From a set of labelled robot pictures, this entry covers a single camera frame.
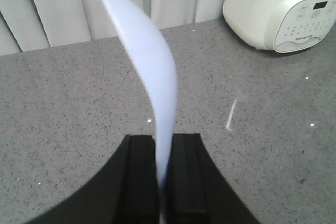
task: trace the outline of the black holder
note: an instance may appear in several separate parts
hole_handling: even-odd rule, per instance
[[[174,134],[166,181],[169,224],[258,224],[222,177],[201,136]],[[126,135],[83,187],[27,224],[159,223],[155,142]]]

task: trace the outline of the white curtain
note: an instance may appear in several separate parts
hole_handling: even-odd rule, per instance
[[[131,1],[167,28],[221,17],[224,0]],[[114,36],[101,0],[0,0],[0,55]]]

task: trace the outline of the white curved blade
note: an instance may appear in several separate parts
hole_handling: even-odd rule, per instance
[[[156,169],[166,177],[177,109],[177,74],[171,51],[147,15],[129,0],[103,0],[119,38],[151,99],[156,122]]]

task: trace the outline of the digital display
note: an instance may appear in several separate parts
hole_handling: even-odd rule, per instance
[[[327,2],[328,2],[328,1],[316,3],[316,4],[314,5],[314,8],[313,8],[313,9],[325,8],[325,6],[327,5]]]

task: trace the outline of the quartz countertop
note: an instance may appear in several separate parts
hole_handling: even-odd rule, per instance
[[[334,223],[336,27],[291,54],[248,46],[223,19],[162,33],[179,76],[175,132],[201,134],[261,223]],[[1,223],[70,196],[125,134],[155,133],[118,38],[1,56],[0,80]]]

